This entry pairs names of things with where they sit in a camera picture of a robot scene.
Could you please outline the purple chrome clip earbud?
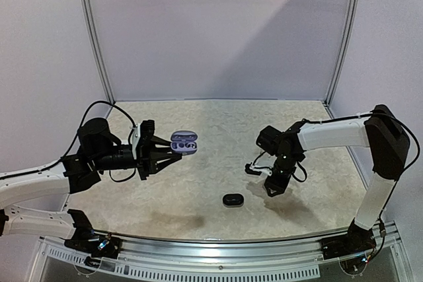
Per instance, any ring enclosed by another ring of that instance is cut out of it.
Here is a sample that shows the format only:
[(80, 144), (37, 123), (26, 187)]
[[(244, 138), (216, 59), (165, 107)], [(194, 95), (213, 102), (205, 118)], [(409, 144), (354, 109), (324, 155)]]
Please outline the purple chrome clip earbud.
[(188, 151), (188, 152), (192, 152), (192, 151), (197, 151), (197, 144), (196, 142), (189, 142), (189, 143), (185, 143), (184, 148)]

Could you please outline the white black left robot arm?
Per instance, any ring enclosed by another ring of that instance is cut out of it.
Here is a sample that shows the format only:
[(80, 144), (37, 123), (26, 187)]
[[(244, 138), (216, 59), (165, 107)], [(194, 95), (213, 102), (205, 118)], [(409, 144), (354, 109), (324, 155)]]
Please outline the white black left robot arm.
[(171, 142), (155, 136), (155, 122), (133, 126), (130, 140), (110, 131), (108, 121), (93, 118), (77, 130), (80, 146), (74, 155), (34, 170), (1, 177), (1, 234), (52, 236), (67, 248), (93, 258), (116, 259), (122, 240), (113, 234), (97, 234), (86, 214), (77, 209), (62, 212), (19, 206), (20, 202), (56, 194), (77, 194), (101, 181), (104, 172), (132, 170), (141, 180), (182, 159)]

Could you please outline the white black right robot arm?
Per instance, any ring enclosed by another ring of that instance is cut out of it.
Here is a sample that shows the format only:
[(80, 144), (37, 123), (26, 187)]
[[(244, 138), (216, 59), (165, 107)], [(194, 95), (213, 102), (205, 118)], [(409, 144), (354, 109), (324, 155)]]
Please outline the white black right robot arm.
[(400, 177), (418, 160), (421, 153), (415, 134), (397, 119), (392, 111), (378, 104), (368, 113), (332, 118), (303, 119), (285, 131), (271, 125), (260, 131), (256, 145), (264, 154), (275, 158), (272, 166), (259, 166), (255, 161), (245, 166), (252, 174), (265, 174), (264, 189), (270, 197), (282, 195), (295, 171), (304, 171), (302, 161), (309, 151), (345, 147), (354, 164), (359, 165), (357, 148), (366, 148), (372, 159), (371, 176), (365, 181), (366, 193), (346, 233), (319, 241), (326, 260), (353, 256), (371, 250), (362, 259), (368, 263), (383, 249), (377, 243), (373, 226), (378, 225), (381, 238), (386, 229), (382, 215)]

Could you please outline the black earbud charging case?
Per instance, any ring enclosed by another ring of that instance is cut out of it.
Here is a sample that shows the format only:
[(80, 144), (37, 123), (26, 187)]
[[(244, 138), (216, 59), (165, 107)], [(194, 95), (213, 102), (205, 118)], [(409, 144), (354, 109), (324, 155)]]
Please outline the black earbud charging case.
[(245, 199), (242, 194), (225, 194), (222, 198), (222, 203), (225, 207), (242, 207)]

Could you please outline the purple earbud charging case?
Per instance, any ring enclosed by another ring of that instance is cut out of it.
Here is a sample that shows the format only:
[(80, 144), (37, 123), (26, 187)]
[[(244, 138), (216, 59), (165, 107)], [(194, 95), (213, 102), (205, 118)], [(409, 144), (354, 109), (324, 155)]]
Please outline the purple earbud charging case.
[(196, 151), (188, 152), (184, 145), (189, 142), (197, 142), (197, 140), (198, 135), (193, 131), (176, 131), (171, 135), (171, 149), (174, 153), (179, 153), (182, 156), (193, 155)]

